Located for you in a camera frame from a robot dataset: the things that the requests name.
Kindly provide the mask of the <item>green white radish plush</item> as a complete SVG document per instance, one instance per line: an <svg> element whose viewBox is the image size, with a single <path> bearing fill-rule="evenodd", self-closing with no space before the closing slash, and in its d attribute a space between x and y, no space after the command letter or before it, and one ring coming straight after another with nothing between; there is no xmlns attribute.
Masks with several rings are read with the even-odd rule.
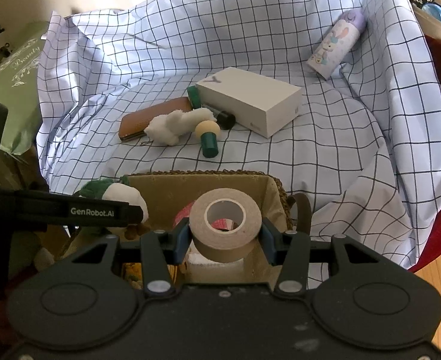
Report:
<svg viewBox="0 0 441 360"><path fill-rule="evenodd" d="M140 206L142 209L142 223L145 223L149 219L145 199L138 189L130 185L127 176L122 176L119 180L101 178L88 181L76 191L74 195L92 199L124 202L129 203L131 206Z"/></svg>

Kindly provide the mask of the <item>brown leather wallet case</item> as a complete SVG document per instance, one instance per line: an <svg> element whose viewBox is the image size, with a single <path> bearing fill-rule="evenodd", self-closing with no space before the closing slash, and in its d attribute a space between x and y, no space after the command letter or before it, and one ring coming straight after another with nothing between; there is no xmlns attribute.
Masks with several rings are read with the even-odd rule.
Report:
<svg viewBox="0 0 441 360"><path fill-rule="evenodd" d="M172 111L191 111L188 97L177 97L125 115L120 121L118 137L121 141L131 141L145 135L144 130L156 116L167 115Z"/></svg>

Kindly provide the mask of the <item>green Beauty bag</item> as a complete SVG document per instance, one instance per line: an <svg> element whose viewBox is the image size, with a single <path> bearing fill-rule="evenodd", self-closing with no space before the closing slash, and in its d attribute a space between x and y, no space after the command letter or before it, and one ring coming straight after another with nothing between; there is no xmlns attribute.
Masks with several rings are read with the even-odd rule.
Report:
<svg viewBox="0 0 441 360"><path fill-rule="evenodd" d="M0 63L0 103L8 109L1 150L11 155L29 150L41 126L38 64L48 27L46 21L27 24Z"/></svg>

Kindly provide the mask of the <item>white gauze pack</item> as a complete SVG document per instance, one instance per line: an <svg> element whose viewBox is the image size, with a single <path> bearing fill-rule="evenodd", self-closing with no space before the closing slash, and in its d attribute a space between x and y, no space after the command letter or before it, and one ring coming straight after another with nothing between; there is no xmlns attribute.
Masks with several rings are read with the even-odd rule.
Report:
<svg viewBox="0 0 441 360"><path fill-rule="evenodd" d="M189 253L185 261L185 279L187 283L228 284L242 283L244 261L214 262L200 253Z"/></svg>

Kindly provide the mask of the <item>green wooden mushroom peg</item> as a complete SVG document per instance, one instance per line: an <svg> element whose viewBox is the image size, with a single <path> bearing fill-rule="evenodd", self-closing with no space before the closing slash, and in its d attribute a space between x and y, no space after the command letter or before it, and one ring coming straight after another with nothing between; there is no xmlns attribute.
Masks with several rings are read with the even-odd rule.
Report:
<svg viewBox="0 0 441 360"><path fill-rule="evenodd" d="M218 155L217 137L221 133L221 128L213 120L205 120L195 128L195 134L200 139L202 155L205 158L215 158Z"/></svg>

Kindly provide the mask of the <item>white rectangular box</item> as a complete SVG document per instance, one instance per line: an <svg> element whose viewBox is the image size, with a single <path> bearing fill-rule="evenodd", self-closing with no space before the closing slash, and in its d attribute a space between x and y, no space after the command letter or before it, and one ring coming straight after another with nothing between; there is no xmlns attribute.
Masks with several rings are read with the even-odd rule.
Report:
<svg viewBox="0 0 441 360"><path fill-rule="evenodd" d="M202 103L235 116L262 137L286 127L297 116L304 89L287 82L228 67L195 84Z"/></svg>

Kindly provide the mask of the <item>beige tape roll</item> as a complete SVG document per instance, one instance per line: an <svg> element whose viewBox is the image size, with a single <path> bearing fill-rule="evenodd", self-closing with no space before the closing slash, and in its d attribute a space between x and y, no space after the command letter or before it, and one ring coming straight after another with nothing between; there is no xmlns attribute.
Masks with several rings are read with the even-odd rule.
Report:
<svg viewBox="0 0 441 360"><path fill-rule="evenodd" d="M262 225L256 202L237 189L213 189L190 209L189 225L197 250L207 259L231 263L254 248Z"/></svg>

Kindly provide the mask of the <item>purple bunny bottle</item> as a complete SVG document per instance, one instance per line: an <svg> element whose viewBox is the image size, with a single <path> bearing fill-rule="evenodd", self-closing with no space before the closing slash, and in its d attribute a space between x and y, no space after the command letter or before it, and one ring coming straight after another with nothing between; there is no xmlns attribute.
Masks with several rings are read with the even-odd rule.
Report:
<svg viewBox="0 0 441 360"><path fill-rule="evenodd" d="M367 20L360 8L347 10L336 21L307 61L321 77L328 80L360 38Z"/></svg>

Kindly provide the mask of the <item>pink white cloth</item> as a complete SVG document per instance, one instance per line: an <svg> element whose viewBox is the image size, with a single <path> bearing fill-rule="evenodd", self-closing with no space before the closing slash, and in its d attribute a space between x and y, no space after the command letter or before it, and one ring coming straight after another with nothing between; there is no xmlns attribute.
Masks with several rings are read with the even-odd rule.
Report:
<svg viewBox="0 0 441 360"><path fill-rule="evenodd" d="M210 228L214 232L231 233L234 232L239 226L233 219L219 218L208 219L206 213L202 213L200 207L194 209L194 202L191 202L184 206L179 212L176 213L173 221L173 227L179 225L183 219L187 219L192 229L204 229Z"/></svg>

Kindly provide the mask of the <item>white plush bunny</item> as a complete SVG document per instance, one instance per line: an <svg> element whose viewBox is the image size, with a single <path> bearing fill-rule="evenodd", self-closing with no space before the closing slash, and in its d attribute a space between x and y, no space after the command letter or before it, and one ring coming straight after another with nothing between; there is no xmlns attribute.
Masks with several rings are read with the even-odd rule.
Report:
<svg viewBox="0 0 441 360"><path fill-rule="evenodd" d="M156 144L175 146L181 136L194 132L198 124L207 120L216 120L208 108L175 110L166 115L155 116L144 129L144 133Z"/></svg>

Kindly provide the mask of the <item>woven wicker basket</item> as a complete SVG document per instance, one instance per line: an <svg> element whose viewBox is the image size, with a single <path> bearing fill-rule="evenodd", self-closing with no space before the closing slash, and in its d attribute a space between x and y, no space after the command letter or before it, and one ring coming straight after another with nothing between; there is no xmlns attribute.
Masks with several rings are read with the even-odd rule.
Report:
<svg viewBox="0 0 441 360"><path fill-rule="evenodd" d="M171 230L193 219L194 238L185 258L171 272L186 283L275 284L280 267L271 267L254 238L254 227L268 219L280 233L293 230L295 203L310 213L303 196L287 196L281 182L260 172L154 172L119 181L91 180L80 197L129 203L144 214L141 226L111 228L121 240L137 240L148 230Z"/></svg>

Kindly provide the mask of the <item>orange yellow knitted item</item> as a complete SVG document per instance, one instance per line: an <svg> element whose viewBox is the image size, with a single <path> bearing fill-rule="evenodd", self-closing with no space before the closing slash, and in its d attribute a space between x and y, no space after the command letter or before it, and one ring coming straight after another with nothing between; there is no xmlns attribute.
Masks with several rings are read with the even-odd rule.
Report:
<svg viewBox="0 0 441 360"><path fill-rule="evenodd" d="M143 289L142 264L139 262L128 262L123 265L123 278L134 288Z"/></svg>

